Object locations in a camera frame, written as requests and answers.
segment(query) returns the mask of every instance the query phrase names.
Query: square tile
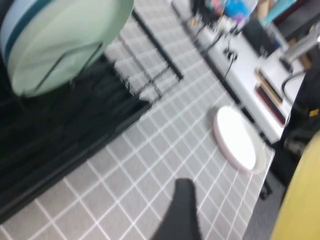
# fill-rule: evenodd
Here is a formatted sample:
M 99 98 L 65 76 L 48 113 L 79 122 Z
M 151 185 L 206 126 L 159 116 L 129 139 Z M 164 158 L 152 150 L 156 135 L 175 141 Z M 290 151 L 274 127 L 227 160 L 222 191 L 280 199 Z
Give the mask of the square tile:
M 198 185 L 197 181 L 195 182 L 195 199 L 197 207 L 202 204 L 204 199 L 206 198 L 207 194 L 205 191 Z
M 172 101 L 172 105 L 175 107 L 175 109 L 177 109 L 178 111 L 182 111 L 183 109 L 185 109 L 186 105 L 178 98 L 176 97 L 173 101 Z
M 164 191 L 161 191 L 151 205 L 156 213 L 160 216 L 160 218 L 163 218 L 167 210 L 169 209 L 170 203 L 171 201 L 169 197 L 165 194 Z
M 245 223 L 239 215 L 235 217 L 235 221 L 233 224 L 233 228 L 240 234 L 241 238 L 244 236 L 246 229 L 247 229 L 247 223 Z
M 104 182 L 117 198 L 120 198 L 132 186 L 130 179 L 120 167 L 108 176 Z
M 244 185 L 247 186 L 248 183 L 250 182 L 251 174 L 239 172 L 239 174 L 238 174 L 237 177 L 238 177 L 238 179 L 239 179 Z
M 156 232 L 159 224 L 160 220 L 157 218 L 151 208 L 148 208 L 138 219 L 136 227 L 139 228 L 146 239 L 150 239 Z
M 219 149 L 215 151 L 215 153 L 213 155 L 213 161 L 221 169 L 226 164 L 226 159 L 222 156 L 222 154 L 219 151 Z
M 157 149 L 158 153 L 162 154 L 170 147 L 168 141 L 160 133 L 152 139 L 153 146 Z
M 107 240 L 106 236 L 97 226 L 92 229 L 83 240 Z
M 195 121 L 196 121 L 196 119 L 194 118 L 194 116 L 192 116 L 189 111 L 185 111 L 185 112 L 183 113 L 182 117 L 183 117 L 183 119 L 185 120 L 185 122 L 186 122 L 189 126 L 191 126 L 192 124 L 194 124 Z
M 149 167 L 159 158 L 158 153 L 149 143 L 140 149 L 139 154 Z
M 234 207 L 231 205 L 231 203 L 226 199 L 222 205 L 221 213 L 225 216 L 225 218 L 230 222 L 233 223 L 235 216 L 237 214 Z
M 66 179 L 79 195 L 82 195 L 92 185 L 99 181 L 99 178 L 87 163 L 82 164 L 75 171 L 70 173 Z
M 185 140 L 186 144 L 188 144 L 188 146 L 189 146 L 191 149 L 196 148 L 197 145 L 199 144 L 199 140 L 195 137 L 193 131 L 189 131 L 189 132 L 184 136 L 184 140 Z
M 220 208 L 220 206 L 222 205 L 226 197 L 226 195 L 221 191 L 221 189 L 216 184 L 210 190 L 209 196 L 218 208 Z
M 228 240 L 242 240 L 242 237 L 234 229 L 231 230 Z
M 101 176 L 108 174 L 118 164 L 106 148 L 90 158 L 89 162 Z
M 115 199 L 100 183 L 83 198 L 83 203 L 97 220 L 115 203 Z
M 146 137 L 141 133 L 137 124 L 133 125 L 128 130 L 126 130 L 124 132 L 124 135 L 129 139 L 130 143 L 136 148 L 147 140 Z
M 233 187 L 230 189 L 227 199 L 236 210 L 240 207 L 242 202 L 242 198 Z
M 164 105 L 162 110 L 165 115 L 169 117 L 169 120 L 174 118 L 178 114 L 177 110 L 171 105 L 171 103 L 167 103 L 166 105 Z
M 240 196 L 244 196 L 246 193 L 246 186 L 238 180 L 235 180 L 232 186 L 236 192 L 240 195 Z
M 156 111 L 151 117 L 158 128 L 162 128 L 166 123 L 168 123 L 168 119 L 161 110 Z
M 241 184 L 241 182 L 239 182 L 238 184 L 237 184 L 237 186 L 238 186 L 238 188 L 239 188 L 239 191 L 241 192 L 241 193 L 243 193 L 243 191 L 244 191 L 244 184 Z M 260 187 L 260 185 L 258 186 L 256 183 L 255 183 L 255 181 L 253 181 L 253 180 L 251 180 L 250 182 L 249 182 L 249 187 L 248 187 L 248 189 L 250 189 L 250 192 L 252 192 L 254 195 L 259 195 L 260 194 L 260 192 L 261 192 L 261 188 L 262 188 L 262 184 L 261 184 L 261 187 Z
M 230 183 L 233 183 L 238 170 L 236 170 L 233 166 L 231 166 L 228 162 L 223 168 L 223 175 L 229 180 Z
M 214 141 L 213 141 L 213 134 L 209 134 L 207 136 L 205 136 L 203 142 L 202 142 L 202 145 L 203 147 L 207 150 L 207 151 L 213 151 L 217 148 L 217 145 L 214 144 Z
M 244 202 L 242 202 L 238 214 L 246 223 L 249 223 L 252 216 L 252 210 Z
M 200 210 L 206 216 L 210 223 L 214 222 L 219 211 L 208 197 L 204 200 Z
M 147 206 L 147 202 L 135 187 L 124 196 L 120 204 L 133 221 Z
M 202 165 L 199 163 L 199 161 L 196 159 L 195 155 L 193 154 L 189 156 L 185 164 L 188 166 L 188 168 L 190 169 L 194 177 L 196 177 L 200 172 L 200 170 L 202 169 Z
M 180 135 L 184 134 L 188 130 L 188 126 L 181 117 L 174 120 L 173 127 Z
M 168 139 L 170 144 L 175 143 L 180 137 L 172 125 L 169 125 L 167 128 L 165 128 L 163 130 L 163 133 L 166 136 L 166 138 Z
M 208 240 L 224 240 L 224 238 L 221 237 L 221 235 L 214 228 L 212 228 L 208 236 Z
M 8 240 L 8 238 L 5 236 L 5 234 L 3 233 L 3 231 L 1 229 L 0 229 L 0 240 Z
M 185 142 L 181 139 L 175 146 L 175 150 L 181 156 L 182 160 L 187 160 L 187 156 L 191 152 L 190 148 L 185 144 Z
M 223 174 L 219 175 L 218 179 L 216 180 L 216 184 L 220 187 L 225 195 L 229 192 L 229 189 L 231 187 L 231 183 Z
M 117 205 L 99 223 L 111 240 L 118 240 L 130 227 L 131 221 Z
M 124 240 L 143 240 L 141 234 L 133 226 L 123 238 Z
M 208 222 L 208 220 L 204 217 L 204 215 L 201 212 L 198 213 L 198 225 L 200 228 L 202 239 L 206 239 L 206 236 L 211 228 L 211 223 Z
M 191 172 L 186 168 L 185 165 L 183 165 L 175 174 L 176 178 L 178 179 L 194 179 L 194 176 L 192 176 Z
M 244 195 L 244 202 L 245 204 L 248 205 L 249 208 L 254 209 L 257 203 L 258 197 L 259 197 L 258 195 L 256 197 L 253 196 L 252 193 L 249 190 L 247 190 Z
M 201 145 L 195 150 L 194 154 L 202 164 L 207 163 L 209 160 L 209 154 Z
M 80 203 L 56 220 L 56 225 L 67 239 L 80 238 L 93 224 L 94 220 Z
M 220 213 L 214 223 L 214 228 L 224 239 L 227 239 L 229 231 L 231 229 L 231 225 Z
M 60 233 L 50 225 L 46 230 L 44 230 L 40 235 L 38 235 L 34 240 L 63 240 Z
M 206 192 L 209 192 L 211 186 L 214 183 L 214 181 L 211 179 L 211 177 L 208 175 L 205 169 L 201 171 L 197 180 L 199 181 L 199 183 L 201 184 L 201 186 L 204 188 Z
M 123 164 L 123 167 L 134 181 L 137 181 L 147 171 L 147 168 L 137 155 L 129 158 Z
M 201 117 L 202 114 L 204 114 L 204 112 L 199 111 L 198 106 L 193 105 L 190 108 L 190 112 L 192 113 L 193 116 L 195 116 L 196 119 L 198 119 L 199 117 Z
M 48 223 L 48 219 L 35 202 L 9 218 L 3 227 L 14 240 L 25 240 Z
M 160 191 L 160 186 L 154 179 L 154 177 L 147 173 L 138 183 L 137 187 L 140 189 L 142 194 L 147 198 L 148 201 L 151 201 L 156 194 Z
M 208 161 L 208 163 L 205 166 L 205 169 L 213 180 L 216 180 L 218 178 L 221 170 L 212 159 Z
M 193 127 L 193 132 L 194 132 L 194 135 L 202 141 L 202 139 L 205 138 L 205 135 L 207 133 L 207 131 L 209 131 L 209 129 L 211 129 L 211 123 L 210 123 L 210 128 L 206 127 L 206 126 L 202 126 L 201 125 L 201 122 L 199 122 L 198 124 L 194 125 Z
M 51 187 L 38 198 L 40 204 L 52 218 L 58 215 L 74 200 L 76 200 L 76 196 L 63 180 Z
M 145 118 L 144 120 L 141 120 L 138 125 L 141 127 L 141 129 L 144 131 L 145 135 L 149 138 L 153 134 L 158 131 L 158 128 L 156 125 L 151 121 L 149 118 Z
M 164 187 L 164 191 L 170 197 L 170 199 L 172 199 L 175 192 L 175 181 L 176 179 L 174 177 L 171 178 L 171 180 Z
M 175 172 L 182 163 L 180 157 L 173 149 L 164 156 L 163 160 L 169 165 L 173 172 Z
M 164 185 L 173 175 L 162 160 L 160 160 L 151 171 L 161 185 Z
M 109 143 L 108 148 L 114 153 L 120 162 L 133 151 L 122 135 Z

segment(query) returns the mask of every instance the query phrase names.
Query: mint green plate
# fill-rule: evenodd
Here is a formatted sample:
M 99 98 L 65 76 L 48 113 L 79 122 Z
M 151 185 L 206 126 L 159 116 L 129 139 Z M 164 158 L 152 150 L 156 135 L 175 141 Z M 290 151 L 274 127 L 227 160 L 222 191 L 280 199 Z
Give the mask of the mint green plate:
M 76 76 L 96 46 L 68 54 L 36 87 L 65 52 L 102 42 L 92 64 L 118 35 L 133 10 L 134 0 L 55 0 L 39 12 L 16 40 L 7 64 L 18 96 L 47 93 Z

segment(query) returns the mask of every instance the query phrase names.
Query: metal wire rack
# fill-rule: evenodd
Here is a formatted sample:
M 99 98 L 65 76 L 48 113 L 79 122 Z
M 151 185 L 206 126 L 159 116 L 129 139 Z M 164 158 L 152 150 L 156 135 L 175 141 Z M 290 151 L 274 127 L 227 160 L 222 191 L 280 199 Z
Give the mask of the metal wire rack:
M 102 47 L 101 42 L 71 49 L 60 56 L 34 91 L 42 87 L 66 56 L 92 49 L 75 78 L 37 97 L 16 96 L 5 67 L 0 64 L 0 223 L 130 127 L 183 79 L 135 10 L 132 17 L 167 64 L 151 77 L 120 36 L 147 79 L 138 90 L 104 56 L 88 67 Z M 161 90 L 157 80 L 169 70 L 176 75 L 176 81 Z M 157 93 L 152 101 L 141 98 L 148 87 Z

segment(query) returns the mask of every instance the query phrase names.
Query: yellow object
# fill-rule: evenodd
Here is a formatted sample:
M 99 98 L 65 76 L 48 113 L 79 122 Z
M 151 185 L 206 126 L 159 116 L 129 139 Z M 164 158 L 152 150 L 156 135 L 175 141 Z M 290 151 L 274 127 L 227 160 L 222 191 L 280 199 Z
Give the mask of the yellow object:
M 320 132 L 306 150 L 285 195 L 271 240 L 320 239 Z
M 314 117 L 314 116 L 317 116 L 318 114 L 319 114 L 319 109 L 316 109 L 316 110 L 311 111 L 309 116 Z

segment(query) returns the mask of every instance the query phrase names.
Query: black cable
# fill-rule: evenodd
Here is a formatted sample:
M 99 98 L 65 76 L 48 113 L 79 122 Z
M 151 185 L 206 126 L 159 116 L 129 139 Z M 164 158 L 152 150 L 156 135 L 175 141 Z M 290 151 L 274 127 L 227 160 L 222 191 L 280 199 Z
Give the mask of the black cable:
M 297 73 L 295 73 L 295 74 L 292 74 L 292 75 L 290 75 L 289 77 L 287 77 L 287 78 L 283 81 L 283 83 L 282 83 L 282 85 L 281 85 L 281 91 L 282 91 L 282 94 L 283 94 L 284 98 L 292 105 L 292 108 L 294 108 L 295 110 L 297 110 L 297 111 L 298 111 L 300 114 L 302 114 L 302 115 L 306 115 L 306 114 L 307 114 L 306 110 L 305 110 L 303 107 L 297 105 L 294 101 L 292 101 L 292 100 L 288 97 L 288 95 L 286 94 L 286 89 L 285 89 L 285 88 L 286 88 L 287 83 L 289 83 L 290 81 L 294 80 L 296 77 L 299 77 L 299 76 L 301 76 L 301 75 L 303 75 L 303 74 L 305 74 L 305 73 L 306 73 L 306 71 L 300 71 L 300 72 L 297 72 Z
M 227 75 L 228 75 L 228 73 L 230 72 L 230 69 L 231 69 L 232 64 L 234 63 L 235 59 L 236 59 L 236 56 L 235 56 L 235 55 L 233 55 L 233 56 L 232 56 L 231 63 L 230 63 L 230 66 L 229 66 L 228 70 L 226 71 L 226 73 L 225 73 L 225 75 L 224 75 L 224 79 L 223 79 L 223 81 L 226 81 L 226 79 L 227 79 Z
M 213 48 L 217 44 L 217 42 L 219 42 L 219 40 L 222 38 L 223 35 L 224 35 L 224 33 L 220 32 L 218 37 L 215 40 L 213 40 L 213 42 L 205 50 L 201 51 L 201 53 L 207 54 L 209 52 L 209 50 L 211 48 Z

